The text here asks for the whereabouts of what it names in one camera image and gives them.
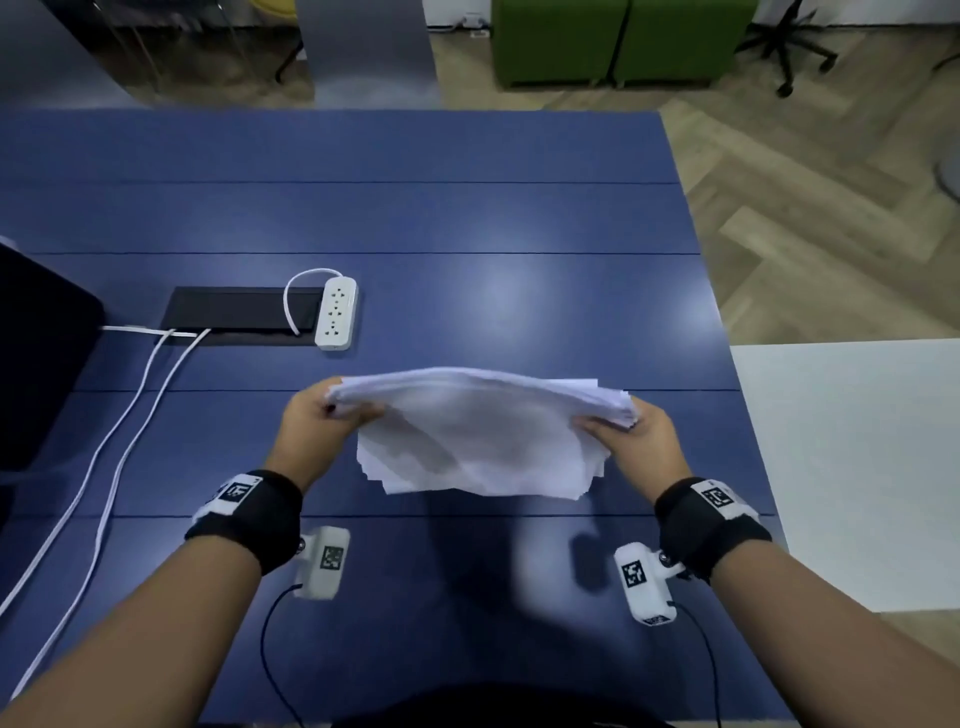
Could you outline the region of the person's left hand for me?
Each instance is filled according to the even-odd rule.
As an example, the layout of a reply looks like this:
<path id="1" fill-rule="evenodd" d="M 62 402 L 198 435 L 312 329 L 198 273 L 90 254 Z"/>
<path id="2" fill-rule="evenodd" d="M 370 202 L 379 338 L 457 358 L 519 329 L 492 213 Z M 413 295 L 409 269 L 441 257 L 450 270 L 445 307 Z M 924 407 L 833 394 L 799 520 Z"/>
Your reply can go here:
<path id="1" fill-rule="evenodd" d="M 347 439 L 363 427 L 325 417 L 328 394 L 342 381 L 333 376 L 291 397 L 261 467 L 289 480 L 304 495 L 330 469 Z"/>

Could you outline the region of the person's right hand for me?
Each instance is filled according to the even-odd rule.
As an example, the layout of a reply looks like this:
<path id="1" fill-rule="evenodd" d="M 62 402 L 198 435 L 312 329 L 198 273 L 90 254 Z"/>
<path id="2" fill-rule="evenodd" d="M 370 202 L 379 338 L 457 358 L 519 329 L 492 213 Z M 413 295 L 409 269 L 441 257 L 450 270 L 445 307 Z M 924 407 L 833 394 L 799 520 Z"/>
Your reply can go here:
<path id="1" fill-rule="evenodd" d="M 650 504 L 675 483 L 693 477 L 672 419 L 665 410 L 635 395 L 637 420 L 618 447 L 606 447 L 625 480 Z"/>

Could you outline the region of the stack of white paper sheets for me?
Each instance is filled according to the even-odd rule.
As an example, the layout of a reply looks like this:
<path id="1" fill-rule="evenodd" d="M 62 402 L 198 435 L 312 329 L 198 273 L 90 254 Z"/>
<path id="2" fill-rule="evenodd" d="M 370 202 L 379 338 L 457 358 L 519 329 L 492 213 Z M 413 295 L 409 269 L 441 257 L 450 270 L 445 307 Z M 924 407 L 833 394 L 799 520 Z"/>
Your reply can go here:
<path id="1" fill-rule="evenodd" d="M 610 451 L 574 424 L 596 418 L 624 431 L 640 419 L 630 394 L 594 379 L 542 379 L 436 367 L 345 378 L 333 413 L 378 405 L 361 426 L 356 459 L 387 495 L 459 491 L 480 497 L 579 500 Z"/>

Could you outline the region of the person's left forearm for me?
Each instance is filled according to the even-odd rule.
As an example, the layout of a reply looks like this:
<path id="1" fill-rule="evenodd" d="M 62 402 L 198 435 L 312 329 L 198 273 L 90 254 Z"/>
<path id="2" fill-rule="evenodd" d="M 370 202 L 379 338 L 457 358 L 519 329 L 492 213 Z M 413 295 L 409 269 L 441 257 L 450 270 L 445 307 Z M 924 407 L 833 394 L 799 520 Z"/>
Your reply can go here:
<path id="1" fill-rule="evenodd" d="M 261 578 L 242 545 L 186 540 L 0 712 L 0 728 L 194 728 Z"/>

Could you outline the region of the person's right forearm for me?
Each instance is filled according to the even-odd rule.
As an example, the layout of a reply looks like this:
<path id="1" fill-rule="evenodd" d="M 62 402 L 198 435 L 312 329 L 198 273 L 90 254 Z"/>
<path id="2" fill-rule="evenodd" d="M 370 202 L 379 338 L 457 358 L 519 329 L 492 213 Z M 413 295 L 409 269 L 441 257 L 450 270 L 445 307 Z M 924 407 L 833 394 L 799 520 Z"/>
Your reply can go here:
<path id="1" fill-rule="evenodd" d="M 738 545 L 710 585 L 806 728 L 960 728 L 960 666 L 773 542 Z"/>

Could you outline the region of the white power strip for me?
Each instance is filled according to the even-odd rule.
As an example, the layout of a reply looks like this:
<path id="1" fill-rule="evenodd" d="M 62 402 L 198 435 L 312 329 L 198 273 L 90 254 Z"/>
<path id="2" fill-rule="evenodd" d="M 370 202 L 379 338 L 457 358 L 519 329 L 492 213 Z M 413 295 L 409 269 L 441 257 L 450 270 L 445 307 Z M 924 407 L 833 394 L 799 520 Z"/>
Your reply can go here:
<path id="1" fill-rule="evenodd" d="M 348 350 L 354 341 L 359 289 L 350 276 L 331 277 L 322 287 L 314 331 L 315 345 L 325 352 Z"/>

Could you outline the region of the white table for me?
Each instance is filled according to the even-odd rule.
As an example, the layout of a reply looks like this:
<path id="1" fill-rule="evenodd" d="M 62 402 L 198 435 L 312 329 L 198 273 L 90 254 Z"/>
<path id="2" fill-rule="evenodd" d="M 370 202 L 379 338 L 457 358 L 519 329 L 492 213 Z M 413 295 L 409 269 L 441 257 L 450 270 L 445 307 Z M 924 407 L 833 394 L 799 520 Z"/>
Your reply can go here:
<path id="1" fill-rule="evenodd" d="M 791 554 L 873 612 L 960 610 L 960 338 L 731 353 Z"/>

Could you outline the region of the person's black shirt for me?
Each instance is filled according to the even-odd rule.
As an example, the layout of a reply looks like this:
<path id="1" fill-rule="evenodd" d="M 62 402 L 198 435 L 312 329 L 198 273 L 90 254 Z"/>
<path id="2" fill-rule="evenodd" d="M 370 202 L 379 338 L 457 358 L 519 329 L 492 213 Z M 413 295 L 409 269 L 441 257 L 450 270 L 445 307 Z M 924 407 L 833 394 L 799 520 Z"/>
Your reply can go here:
<path id="1" fill-rule="evenodd" d="M 533 685 L 448 685 L 333 720 L 330 728 L 674 728 L 622 700 Z"/>

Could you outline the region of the large black box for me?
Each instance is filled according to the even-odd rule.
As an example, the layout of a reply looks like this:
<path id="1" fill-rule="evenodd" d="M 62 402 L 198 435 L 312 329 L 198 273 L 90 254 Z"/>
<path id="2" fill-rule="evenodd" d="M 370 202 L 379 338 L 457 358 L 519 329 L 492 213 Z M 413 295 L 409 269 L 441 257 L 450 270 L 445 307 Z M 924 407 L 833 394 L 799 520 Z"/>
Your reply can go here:
<path id="1" fill-rule="evenodd" d="M 0 242 L 0 472 L 36 460 L 105 323 L 98 297 Z"/>

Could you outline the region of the grey pillar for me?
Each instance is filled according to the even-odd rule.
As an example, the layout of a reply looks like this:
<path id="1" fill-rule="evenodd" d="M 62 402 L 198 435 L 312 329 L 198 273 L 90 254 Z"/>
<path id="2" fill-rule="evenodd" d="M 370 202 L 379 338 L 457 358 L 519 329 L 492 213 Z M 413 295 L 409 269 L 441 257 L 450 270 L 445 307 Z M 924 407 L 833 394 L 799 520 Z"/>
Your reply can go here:
<path id="1" fill-rule="evenodd" d="M 323 111 L 444 107 L 423 0 L 295 0 Z"/>

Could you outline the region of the green sofa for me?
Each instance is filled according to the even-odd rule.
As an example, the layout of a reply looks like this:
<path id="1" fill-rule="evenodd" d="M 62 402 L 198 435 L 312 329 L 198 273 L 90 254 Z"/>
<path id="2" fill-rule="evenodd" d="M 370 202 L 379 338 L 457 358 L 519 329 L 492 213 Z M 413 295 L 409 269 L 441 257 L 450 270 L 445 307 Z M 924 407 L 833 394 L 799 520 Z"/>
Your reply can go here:
<path id="1" fill-rule="evenodd" d="M 761 0 L 630 0 L 611 78 L 619 86 L 713 82 L 735 63 Z"/>
<path id="2" fill-rule="evenodd" d="M 630 0 L 490 0 L 490 52 L 503 88 L 604 81 Z"/>

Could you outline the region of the black office chair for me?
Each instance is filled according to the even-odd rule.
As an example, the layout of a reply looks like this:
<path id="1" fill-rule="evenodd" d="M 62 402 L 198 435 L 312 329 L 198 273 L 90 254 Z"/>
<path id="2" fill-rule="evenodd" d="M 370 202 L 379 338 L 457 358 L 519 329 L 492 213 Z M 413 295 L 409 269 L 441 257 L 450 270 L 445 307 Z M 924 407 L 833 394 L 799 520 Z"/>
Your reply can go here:
<path id="1" fill-rule="evenodd" d="M 738 55 L 759 48 L 762 60 L 774 57 L 783 77 L 782 83 L 775 90 L 780 99 L 790 97 L 794 91 L 795 74 L 790 48 L 798 48 L 822 58 L 819 65 L 821 74 L 832 71 L 839 58 L 839 54 L 834 51 L 802 36 L 802 29 L 806 27 L 800 18 L 804 2 L 805 0 L 790 0 L 781 18 L 773 25 L 750 22 L 746 36 L 734 50 L 734 54 Z"/>

